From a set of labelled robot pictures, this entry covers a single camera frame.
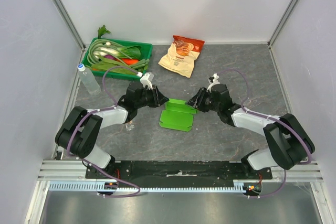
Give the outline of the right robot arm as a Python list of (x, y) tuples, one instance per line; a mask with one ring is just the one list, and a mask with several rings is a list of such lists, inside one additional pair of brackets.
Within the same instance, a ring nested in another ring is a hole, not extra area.
[(297, 118), (290, 113), (273, 116), (249, 110), (232, 101), (224, 84), (200, 88), (186, 105), (202, 112), (214, 111), (223, 123), (265, 137), (266, 149), (253, 151), (242, 158), (242, 162), (253, 170), (275, 166), (290, 170), (297, 164), (312, 161), (315, 146)]

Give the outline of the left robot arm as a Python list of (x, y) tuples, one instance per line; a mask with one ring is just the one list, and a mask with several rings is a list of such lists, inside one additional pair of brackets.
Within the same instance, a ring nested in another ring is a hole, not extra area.
[(168, 101), (157, 86), (150, 89), (139, 82), (131, 82), (117, 105), (96, 110), (74, 107), (58, 130), (55, 142), (70, 154), (105, 169), (115, 158), (96, 144), (99, 131), (132, 121), (140, 108), (157, 108)]

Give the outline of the green paper box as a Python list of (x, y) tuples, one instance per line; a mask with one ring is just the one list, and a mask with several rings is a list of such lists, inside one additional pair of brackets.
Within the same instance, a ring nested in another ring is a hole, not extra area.
[(196, 113), (197, 110), (186, 105), (186, 101), (169, 99), (161, 113), (159, 125), (166, 129), (189, 132)]

